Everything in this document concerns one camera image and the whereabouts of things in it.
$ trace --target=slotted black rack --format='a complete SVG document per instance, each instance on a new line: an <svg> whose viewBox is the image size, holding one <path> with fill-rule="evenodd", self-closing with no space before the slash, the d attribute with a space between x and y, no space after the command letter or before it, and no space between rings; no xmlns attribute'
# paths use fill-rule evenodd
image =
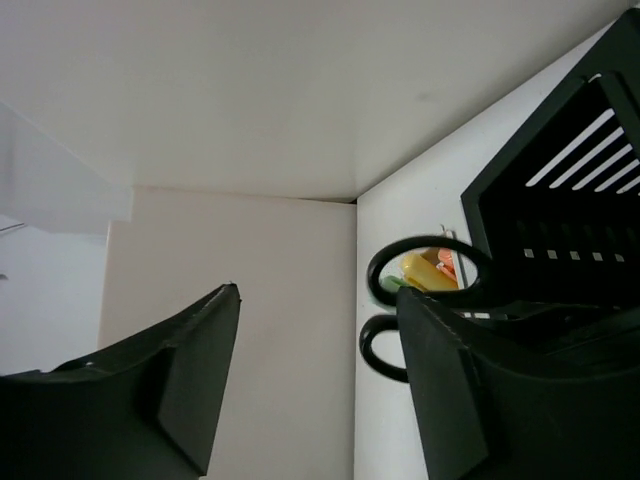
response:
<svg viewBox="0 0 640 480"><path fill-rule="evenodd" d="M519 298L640 303L640 10L627 11L462 195Z"/></svg>

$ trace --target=white wall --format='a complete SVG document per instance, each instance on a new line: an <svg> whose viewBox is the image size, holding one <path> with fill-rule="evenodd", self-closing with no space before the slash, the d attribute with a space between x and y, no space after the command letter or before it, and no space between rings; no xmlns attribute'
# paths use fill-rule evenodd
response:
<svg viewBox="0 0 640 480"><path fill-rule="evenodd" d="M123 185L349 198L629 0L0 2L0 101Z"/></svg>
<svg viewBox="0 0 640 480"><path fill-rule="evenodd" d="M164 189L112 224L102 345L240 288L207 478L352 478L355 229L353 205Z"/></svg>
<svg viewBox="0 0 640 480"><path fill-rule="evenodd" d="M404 237L439 233L469 241L460 194L603 32L575 48L358 199L357 329L380 312L365 271L382 247ZM381 338L383 358L403 363L397 335ZM407 385L356 360L355 480L424 480L413 402Z"/></svg>
<svg viewBox="0 0 640 480"><path fill-rule="evenodd" d="M0 103L0 212L51 232L106 235L131 189L107 182Z"/></svg>
<svg viewBox="0 0 640 480"><path fill-rule="evenodd" d="M16 223L0 216L0 228ZM0 374L50 370L96 349L106 237L0 233Z"/></svg>

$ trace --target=black desk organizer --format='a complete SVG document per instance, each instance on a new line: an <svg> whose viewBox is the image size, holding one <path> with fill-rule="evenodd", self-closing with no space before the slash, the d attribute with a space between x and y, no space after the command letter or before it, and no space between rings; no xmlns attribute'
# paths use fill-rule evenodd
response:
<svg viewBox="0 0 640 480"><path fill-rule="evenodd" d="M0 479L206 475L239 311L237 287L223 285L53 372L0 377Z"/></svg>
<svg viewBox="0 0 640 480"><path fill-rule="evenodd" d="M609 313L499 332L400 290L430 480L640 478L639 106L630 10L462 195L520 298Z"/></svg>
<svg viewBox="0 0 640 480"><path fill-rule="evenodd" d="M520 298L638 304L639 106L640 10L634 9L463 193L473 245L513 278Z"/></svg>

